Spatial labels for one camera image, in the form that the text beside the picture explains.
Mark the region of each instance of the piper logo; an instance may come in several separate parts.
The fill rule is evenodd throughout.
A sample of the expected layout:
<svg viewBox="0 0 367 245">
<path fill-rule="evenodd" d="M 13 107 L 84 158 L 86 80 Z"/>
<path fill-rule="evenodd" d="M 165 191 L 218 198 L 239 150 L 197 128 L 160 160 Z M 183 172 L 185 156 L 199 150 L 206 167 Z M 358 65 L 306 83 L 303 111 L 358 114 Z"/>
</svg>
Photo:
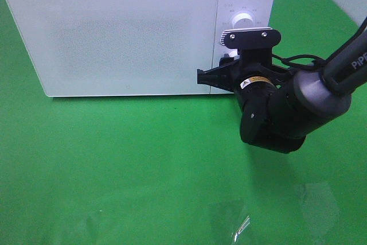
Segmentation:
<svg viewBox="0 0 367 245">
<path fill-rule="evenodd" d="M 356 70 L 357 68 L 365 65 L 365 62 L 367 62 L 367 52 L 360 56 L 356 61 L 353 61 L 351 65 L 353 66 L 354 70 Z"/>
</svg>

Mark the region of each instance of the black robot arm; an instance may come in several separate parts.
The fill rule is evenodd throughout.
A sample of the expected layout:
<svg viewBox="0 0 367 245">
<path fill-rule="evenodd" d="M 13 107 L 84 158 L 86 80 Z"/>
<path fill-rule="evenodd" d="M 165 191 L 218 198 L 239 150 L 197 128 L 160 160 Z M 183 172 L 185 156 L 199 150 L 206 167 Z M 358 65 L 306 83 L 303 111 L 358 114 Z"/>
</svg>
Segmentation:
<svg viewBox="0 0 367 245">
<path fill-rule="evenodd" d="M 280 33 L 271 28 L 225 31 L 221 43 L 238 49 L 220 66 L 197 71 L 198 84 L 234 92 L 243 113 L 243 142 L 289 153 L 301 147 L 306 135 L 344 114 L 351 93 L 367 82 L 367 19 L 357 33 L 328 59 L 300 55 L 288 59 L 272 54 Z M 289 68 L 272 64 L 272 57 Z M 292 63 L 300 57 L 311 65 Z"/>
</svg>

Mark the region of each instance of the green tablecloth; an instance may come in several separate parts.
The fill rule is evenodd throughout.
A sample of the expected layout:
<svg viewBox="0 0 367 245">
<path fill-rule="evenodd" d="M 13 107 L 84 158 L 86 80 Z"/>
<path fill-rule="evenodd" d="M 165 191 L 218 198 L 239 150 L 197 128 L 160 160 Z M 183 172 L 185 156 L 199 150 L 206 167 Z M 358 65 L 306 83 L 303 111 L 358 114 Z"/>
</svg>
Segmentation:
<svg viewBox="0 0 367 245">
<path fill-rule="evenodd" d="M 281 56 L 357 28 L 331 0 L 270 25 Z M 0 244 L 367 244 L 367 85 L 282 155 L 241 142 L 233 95 L 47 98 L 5 0 L 0 69 Z"/>
</svg>

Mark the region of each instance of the white microwave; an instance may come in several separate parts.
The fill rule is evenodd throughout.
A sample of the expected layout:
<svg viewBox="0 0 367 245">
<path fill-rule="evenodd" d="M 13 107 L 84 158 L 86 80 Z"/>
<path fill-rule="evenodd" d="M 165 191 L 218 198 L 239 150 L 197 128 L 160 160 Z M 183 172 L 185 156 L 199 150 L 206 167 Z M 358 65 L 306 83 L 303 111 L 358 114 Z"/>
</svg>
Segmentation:
<svg viewBox="0 0 367 245">
<path fill-rule="evenodd" d="M 228 29 L 268 25 L 273 0 L 7 0 L 47 96 L 219 94 L 197 68 Z"/>
</svg>

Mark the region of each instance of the green surface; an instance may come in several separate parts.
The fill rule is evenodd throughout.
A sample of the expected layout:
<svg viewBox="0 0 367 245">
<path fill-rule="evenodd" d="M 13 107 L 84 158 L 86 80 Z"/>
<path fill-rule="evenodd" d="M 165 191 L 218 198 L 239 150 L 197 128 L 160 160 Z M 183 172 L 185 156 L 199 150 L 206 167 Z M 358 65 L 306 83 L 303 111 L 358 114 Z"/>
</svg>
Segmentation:
<svg viewBox="0 0 367 245">
<path fill-rule="evenodd" d="M 356 30 L 275 0 L 281 56 Z M 289 155 L 245 145 L 232 95 L 47 98 L 0 0 L 0 244 L 367 244 L 367 85 Z"/>
</svg>

